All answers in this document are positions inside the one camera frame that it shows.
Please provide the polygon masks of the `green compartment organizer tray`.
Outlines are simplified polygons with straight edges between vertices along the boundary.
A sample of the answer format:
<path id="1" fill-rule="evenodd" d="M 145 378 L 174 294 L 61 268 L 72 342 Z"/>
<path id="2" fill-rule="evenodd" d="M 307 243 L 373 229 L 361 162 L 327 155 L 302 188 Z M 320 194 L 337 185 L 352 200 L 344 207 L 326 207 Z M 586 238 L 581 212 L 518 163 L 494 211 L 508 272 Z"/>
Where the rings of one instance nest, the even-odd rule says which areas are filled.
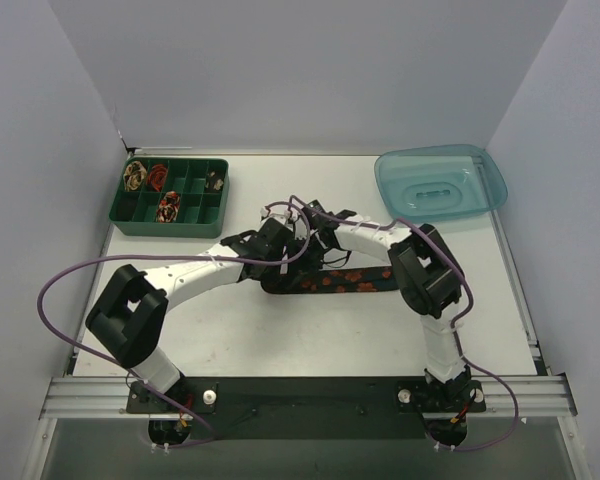
<path id="1" fill-rule="evenodd" d="M 229 189 L 224 159 L 135 156 L 123 167 L 109 220 L 127 236 L 217 238 Z"/>

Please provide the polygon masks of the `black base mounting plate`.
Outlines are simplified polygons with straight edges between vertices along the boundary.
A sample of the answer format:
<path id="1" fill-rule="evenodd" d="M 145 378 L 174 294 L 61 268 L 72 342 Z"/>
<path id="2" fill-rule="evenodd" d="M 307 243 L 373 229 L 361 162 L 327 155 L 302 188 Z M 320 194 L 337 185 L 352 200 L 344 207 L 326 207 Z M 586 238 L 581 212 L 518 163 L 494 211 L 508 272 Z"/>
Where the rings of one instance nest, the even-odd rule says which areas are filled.
<path id="1" fill-rule="evenodd" d="M 185 377 L 163 397 L 134 382 L 125 408 L 152 441 L 406 440 L 457 445 L 486 410 L 481 384 L 408 377 Z"/>

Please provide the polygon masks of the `aluminium front rail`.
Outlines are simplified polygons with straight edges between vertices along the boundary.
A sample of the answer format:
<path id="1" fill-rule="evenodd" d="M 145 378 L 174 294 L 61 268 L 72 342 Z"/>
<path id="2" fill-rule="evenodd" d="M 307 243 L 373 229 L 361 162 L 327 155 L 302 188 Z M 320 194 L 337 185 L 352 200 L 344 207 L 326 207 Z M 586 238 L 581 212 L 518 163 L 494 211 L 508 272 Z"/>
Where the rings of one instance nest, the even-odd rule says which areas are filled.
<path id="1" fill-rule="evenodd" d="M 481 377 L 486 416 L 513 414 L 513 400 L 497 381 Z M 519 416 L 566 417 L 578 410 L 564 376 L 507 376 L 504 381 L 516 395 Z M 127 419 L 129 389 L 123 377 L 65 377 L 51 380 L 42 419 Z"/>

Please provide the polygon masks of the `rolled dark patterned tie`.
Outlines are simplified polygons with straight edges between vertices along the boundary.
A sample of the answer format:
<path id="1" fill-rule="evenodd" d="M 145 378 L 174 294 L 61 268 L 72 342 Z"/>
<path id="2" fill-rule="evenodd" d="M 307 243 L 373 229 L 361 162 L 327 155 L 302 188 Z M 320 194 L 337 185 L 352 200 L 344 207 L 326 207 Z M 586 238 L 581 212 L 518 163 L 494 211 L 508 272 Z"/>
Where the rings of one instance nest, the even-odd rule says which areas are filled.
<path id="1" fill-rule="evenodd" d="M 211 170 L 206 175 L 204 192 L 219 194 L 222 192 L 224 184 L 225 174 L 219 170 Z"/>

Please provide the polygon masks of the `rolled red black tie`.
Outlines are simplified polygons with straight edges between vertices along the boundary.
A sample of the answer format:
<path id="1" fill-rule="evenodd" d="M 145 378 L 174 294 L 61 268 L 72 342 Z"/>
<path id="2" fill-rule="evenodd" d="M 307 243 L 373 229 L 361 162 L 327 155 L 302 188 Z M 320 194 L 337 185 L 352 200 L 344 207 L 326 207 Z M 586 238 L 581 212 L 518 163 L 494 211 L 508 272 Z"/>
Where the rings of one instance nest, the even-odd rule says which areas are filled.
<path id="1" fill-rule="evenodd" d="M 161 192 L 168 176 L 165 164 L 154 165 L 146 177 L 146 189 L 151 192 Z"/>

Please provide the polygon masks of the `rolled beige brown tie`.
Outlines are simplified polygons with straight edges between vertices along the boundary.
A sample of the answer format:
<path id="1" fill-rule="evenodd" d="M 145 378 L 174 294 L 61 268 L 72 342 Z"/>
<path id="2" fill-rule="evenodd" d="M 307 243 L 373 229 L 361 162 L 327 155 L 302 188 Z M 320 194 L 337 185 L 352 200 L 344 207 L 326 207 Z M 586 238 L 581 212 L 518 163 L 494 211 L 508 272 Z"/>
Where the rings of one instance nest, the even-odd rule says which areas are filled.
<path id="1" fill-rule="evenodd" d="M 134 192 L 141 189 L 147 177 L 147 169 L 138 160 L 131 161 L 125 167 L 122 175 L 123 187 L 126 192 Z"/>

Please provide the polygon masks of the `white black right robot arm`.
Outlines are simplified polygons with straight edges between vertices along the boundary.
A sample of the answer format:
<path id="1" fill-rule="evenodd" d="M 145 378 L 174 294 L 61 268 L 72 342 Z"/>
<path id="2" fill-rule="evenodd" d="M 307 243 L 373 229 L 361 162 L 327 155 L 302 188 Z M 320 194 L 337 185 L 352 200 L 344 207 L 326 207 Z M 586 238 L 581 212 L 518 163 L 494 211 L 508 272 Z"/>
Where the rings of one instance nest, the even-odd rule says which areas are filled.
<path id="1" fill-rule="evenodd" d="M 303 208 L 326 249 L 362 253 L 390 263 L 407 306 L 420 315 L 426 351 L 425 405 L 435 411 L 458 408 L 458 418 L 485 407 L 475 367 L 465 358 L 459 337 L 461 319 L 474 305 L 464 272 L 437 229 L 415 227 L 398 219 L 373 223 L 352 212 L 327 213 L 317 203 Z"/>

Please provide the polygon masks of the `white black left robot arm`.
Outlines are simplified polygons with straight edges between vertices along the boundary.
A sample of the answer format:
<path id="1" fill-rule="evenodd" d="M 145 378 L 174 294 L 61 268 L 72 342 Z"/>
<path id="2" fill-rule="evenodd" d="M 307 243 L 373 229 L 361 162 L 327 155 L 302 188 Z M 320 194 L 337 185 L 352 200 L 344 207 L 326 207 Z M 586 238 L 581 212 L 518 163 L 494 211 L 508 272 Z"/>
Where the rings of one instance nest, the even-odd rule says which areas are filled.
<path id="1" fill-rule="evenodd" d="M 259 280 L 283 258 L 294 228 L 269 218 L 257 231 L 222 239 L 199 261 L 140 271 L 118 268 L 87 315 L 87 329 L 124 369 L 155 391 L 184 399 L 185 377 L 158 347 L 166 314 L 216 287 Z"/>

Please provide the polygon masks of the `teal translucent plastic tub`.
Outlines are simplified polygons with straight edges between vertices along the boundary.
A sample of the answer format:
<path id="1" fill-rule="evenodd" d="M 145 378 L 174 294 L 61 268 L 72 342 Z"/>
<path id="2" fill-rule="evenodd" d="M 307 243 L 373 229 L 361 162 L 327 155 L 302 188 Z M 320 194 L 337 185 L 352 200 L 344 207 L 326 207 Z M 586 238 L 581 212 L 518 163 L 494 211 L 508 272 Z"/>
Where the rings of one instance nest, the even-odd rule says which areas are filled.
<path id="1" fill-rule="evenodd" d="M 389 215 L 418 224 L 486 214 L 508 199 L 492 157 L 469 144 L 388 152 L 376 160 L 374 175 Z"/>

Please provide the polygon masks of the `black orange floral tie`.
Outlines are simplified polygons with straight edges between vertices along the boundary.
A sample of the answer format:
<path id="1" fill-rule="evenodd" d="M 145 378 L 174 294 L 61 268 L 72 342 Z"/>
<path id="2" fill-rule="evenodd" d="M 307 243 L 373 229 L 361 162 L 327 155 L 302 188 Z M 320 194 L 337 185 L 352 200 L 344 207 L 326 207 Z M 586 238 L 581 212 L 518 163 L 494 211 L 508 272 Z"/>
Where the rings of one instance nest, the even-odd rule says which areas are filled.
<path id="1" fill-rule="evenodd" d="M 261 288 L 273 295 L 380 293 L 399 289 L 389 266 L 321 270 L 298 278 L 282 275 L 262 282 Z"/>

